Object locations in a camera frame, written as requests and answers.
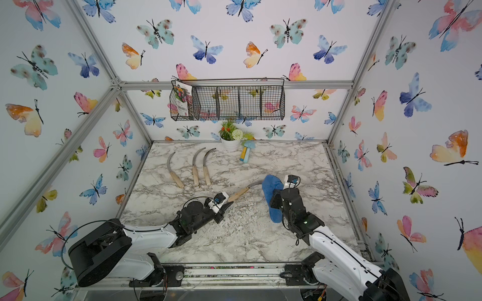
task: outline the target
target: yellow handle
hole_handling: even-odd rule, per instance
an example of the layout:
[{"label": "yellow handle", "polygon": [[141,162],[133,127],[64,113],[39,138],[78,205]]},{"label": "yellow handle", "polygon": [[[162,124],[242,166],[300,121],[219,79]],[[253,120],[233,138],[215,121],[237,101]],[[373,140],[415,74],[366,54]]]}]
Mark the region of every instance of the yellow handle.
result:
[{"label": "yellow handle", "polygon": [[209,178],[208,167],[204,166],[202,169],[204,170],[204,178],[206,180],[206,185],[211,186],[211,179]]},{"label": "yellow handle", "polygon": [[244,155],[246,154],[246,149],[247,147],[243,148],[242,153],[241,153],[241,159],[244,159]]},{"label": "yellow handle", "polygon": [[244,195],[246,193],[246,191],[249,190],[249,187],[245,187],[243,189],[241,189],[240,191],[236,192],[233,196],[231,196],[229,198],[229,201],[230,202],[233,202],[235,200],[237,200],[240,196]]},{"label": "yellow handle", "polygon": [[192,176],[194,177],[194,186],[199,185],[198,168],[196,166],[192,167]]},{"label": "yellow handle", "polygon": [[176,175],[176,173],[174,173],[174,171],[171,172],[171,177],[176,182],[177,186],[179,186],[179,188],[184,189],[184,184],[182,184],[181,179],[179,179],[179,177]]}]

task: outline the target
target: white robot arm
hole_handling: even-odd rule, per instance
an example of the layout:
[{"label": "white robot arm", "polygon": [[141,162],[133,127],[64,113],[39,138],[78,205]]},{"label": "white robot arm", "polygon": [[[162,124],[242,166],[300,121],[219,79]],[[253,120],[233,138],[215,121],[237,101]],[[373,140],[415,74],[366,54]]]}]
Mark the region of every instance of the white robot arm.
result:
[{"label": "white robot arm", "polygon": [[[308,283],[324,283],[349,301],[407,301],[400,276],[381,270],[336,237],[318,217],[306,212],[297,186],[300,178],[288,175],[283,190],[275,190],[270,206],[280,209],[287,227],[299,240],[317,252],[302,261]],[[86,287],[104,277],[134,278],[146,286],[163,284],[165,270],[155,254],[129,251],[147,248],[173,248],[191,239],[192,234],[215,220],[220,223],[232,204],[223,192],[202,204],[193,201],[177,212],[163,227],[122,225],[118,219],[104,224],[77,241],[68,251],[78,285]]]}]

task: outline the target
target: black wire basket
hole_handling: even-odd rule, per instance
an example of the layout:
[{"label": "black wire basket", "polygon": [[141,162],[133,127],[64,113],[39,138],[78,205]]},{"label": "black wire basket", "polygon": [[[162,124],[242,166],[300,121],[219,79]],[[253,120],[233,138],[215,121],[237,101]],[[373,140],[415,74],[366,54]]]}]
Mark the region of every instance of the black wire basket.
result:
[{"label": "black wire basket", "polygon": [[177,111],[176,92],[169,97],[171,118],[186,120],[283,120],[283,79],[210,79],[181,81],[192,85],[192,97],[188,99],[188,116]]}]

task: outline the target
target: white marble surface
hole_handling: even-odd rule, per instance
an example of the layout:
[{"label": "white marble surface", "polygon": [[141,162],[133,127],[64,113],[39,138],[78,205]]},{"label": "white marble surface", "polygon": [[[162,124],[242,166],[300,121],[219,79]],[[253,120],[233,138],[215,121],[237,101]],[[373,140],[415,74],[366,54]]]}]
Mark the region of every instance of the white marble surface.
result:
[{"label": "white marble surface", "polygon": [[[199,187],[193,187],[192,156],[202,148],[196,163]],[[205,151],[216,147],[207,160],[212,186],[202,173]],[[166,167],[170,153],[172,169],[183,181],[177,187]],[[176,217],[185,201],[194,196],[214,196],[226,191],[233,194],[257,178],[273,174],[301,177],[299,186],[307,211],[317,215],[340,239],[358,250],[338,187],[320,142],[257,142],[249,163],[239,160],[241,150],[228,153],[221,143],[154,144],[139,175],[121,221],[132,225],[162,225]],[[261,185],[236,200],[216,224],[209,222],[184,245],[172,249],[154,248],[161,262],[286,262],[300,261],[314,249],[269,218],[268,205]]]}]

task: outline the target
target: blue cloth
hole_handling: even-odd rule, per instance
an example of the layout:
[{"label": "blue cloth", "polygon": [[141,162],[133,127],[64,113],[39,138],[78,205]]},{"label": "blue cloth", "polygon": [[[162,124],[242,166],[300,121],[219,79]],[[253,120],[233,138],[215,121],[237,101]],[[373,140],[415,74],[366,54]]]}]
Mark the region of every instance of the blue cloth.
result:
[{"label": "blue cloth", "polygon": [[283,219],[283,213],[279,209],[274,209],[269,206],[269,202],[273,197],[273,191],[275,189],[283,189],[284,185],[281,180],[273,175],[267,175],[262,184],[263,192],[265,193],[265,199],[268,203],[269,217],[275,223],[281,223]]}]

